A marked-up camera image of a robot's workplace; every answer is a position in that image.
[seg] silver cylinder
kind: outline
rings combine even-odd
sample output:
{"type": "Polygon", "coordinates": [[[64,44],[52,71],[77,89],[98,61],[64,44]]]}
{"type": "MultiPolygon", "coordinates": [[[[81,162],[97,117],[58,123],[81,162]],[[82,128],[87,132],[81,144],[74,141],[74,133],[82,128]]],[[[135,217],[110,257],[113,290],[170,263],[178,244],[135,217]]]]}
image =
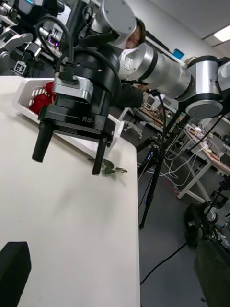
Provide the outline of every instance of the silver cylinder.
{"type": "Polygon", "coordinates": [[[147,44],[122,53],[119,75],[124,80],[145,82],[172,99],[181,96],[191,81],[188,70],[147,44]]]}
{"type": "Polygon", "coordinates": [[[217,59],[212,60],[201,57],[189,67],[194,82],[189,93],[179,99],[189,103],[186,113],[196,118],[211,118],[218,115],[223,106],[221,101],[221,91],[218,84],[217,59]]]}
{"type": "Polygon", "coordinates": [[[154,70],[149,77],[143,80],[149,84],[150,88],[157,89],[160,93],[173,99],[186,91],[190,81],[191,74],[188,70],[160,53],[154,70]]]}

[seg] tripod leg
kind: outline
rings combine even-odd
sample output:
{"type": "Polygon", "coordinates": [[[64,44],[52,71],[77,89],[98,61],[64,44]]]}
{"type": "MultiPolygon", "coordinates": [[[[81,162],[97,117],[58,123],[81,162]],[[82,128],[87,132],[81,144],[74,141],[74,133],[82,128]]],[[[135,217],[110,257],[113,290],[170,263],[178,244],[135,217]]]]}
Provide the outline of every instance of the tripod leg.
{"type": "Polygon", "coordinates": [[[154,197],[154,192],[155,192],[155,189],[156,189],[156,186],[157,186],[157,180],[158,180],[159,174],[161,172],[162,163],[163,163],[163,157],[161,156],[160,161],[156,165],[155,172],[154,172],[152,182],[151,182],[151,186],[150,186],[150,189],[149,189],[149,193],[147,195],[145,211],[144,211],[144,214],[143,214],[143,217],[142,217],[141,224],[139,226],[140,229],[143,229],[144,226],[145,226],[145,220],[146,220],[149,208],[151,206],[151,203],[152,203],[152,200],[153,200],[153,197],[154,197]]]}

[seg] white wall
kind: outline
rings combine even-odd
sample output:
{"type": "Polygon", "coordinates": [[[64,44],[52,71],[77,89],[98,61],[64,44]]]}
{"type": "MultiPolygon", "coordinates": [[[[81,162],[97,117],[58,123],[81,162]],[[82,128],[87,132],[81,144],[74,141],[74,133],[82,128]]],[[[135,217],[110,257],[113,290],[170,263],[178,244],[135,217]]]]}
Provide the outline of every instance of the white wall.
{"type": "Polygon", "coordinates": [[[222,57],[221,53],[202,41],[155,4],[147,0],[126,1],[134,14],[143,20],[146,29],[164,43],[171,52],[177,48],[185,54],[182,60],[203,55],[222,57]]]}

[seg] white plastic basket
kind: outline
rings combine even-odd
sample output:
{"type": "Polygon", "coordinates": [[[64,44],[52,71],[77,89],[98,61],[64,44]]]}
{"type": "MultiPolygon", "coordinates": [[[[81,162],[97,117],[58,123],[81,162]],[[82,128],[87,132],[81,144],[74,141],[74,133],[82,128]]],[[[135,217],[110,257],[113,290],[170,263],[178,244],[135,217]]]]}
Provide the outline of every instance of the white plastic basket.
{"type": "MultiPolygon", "coordinates": [[[[27,78],[24,79],[22,84],[19,86],[19,89],[15,96],[15,106],[20,113],[24,114],[28,118],[32,119],[33,121],[39,123],[37,114],[33,113],[29,110],[29,106],[34,101],[34,98],[37,95],[43,94],[46,92],[46,84],[50,81],[53,81],[53,79],[46,79],[46,78],[27,78]]],[[[106,148],[105,157],[108,155],[108,153],[112,150],[116,142],[118,141],[119,137],[121,136],[121,132],[124,127],[124,122],[119,121],[113,116],[109,115],[109,118],[113,120],[116,124],[115,132],[114,132],[114,139],[112,142],[112,145],[110,148],[106,148]]],[[[73,146],[77,147],[78,149],[82,150],[89,156],[95,158],[98,143],[92,142],[92,141],[86,141],[70,136],[65,136],[61,134],[57,134],[62,139],[66,140],[73,146]]]]}

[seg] green object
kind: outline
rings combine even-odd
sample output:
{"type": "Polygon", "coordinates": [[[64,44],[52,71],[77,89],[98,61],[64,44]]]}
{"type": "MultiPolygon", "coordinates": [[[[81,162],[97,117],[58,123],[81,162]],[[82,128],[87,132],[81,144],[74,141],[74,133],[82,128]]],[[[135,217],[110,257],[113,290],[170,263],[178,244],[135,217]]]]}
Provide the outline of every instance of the green object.
{"type": "MultiPolygon", "coordinates": [[[[93,163],[95,162],[95,159],[92,159],[92,158],[88,160],[93,163]]],[[[123,169],[123,168],[119,168],[119,167],[115,168],[113,162],[106,160],[106,159],[103,160],[102,169],[104,170],[105,175],[112,175],[115,173],[127,173],[128,172],[126,171],[126,169],[123,169]]]]}

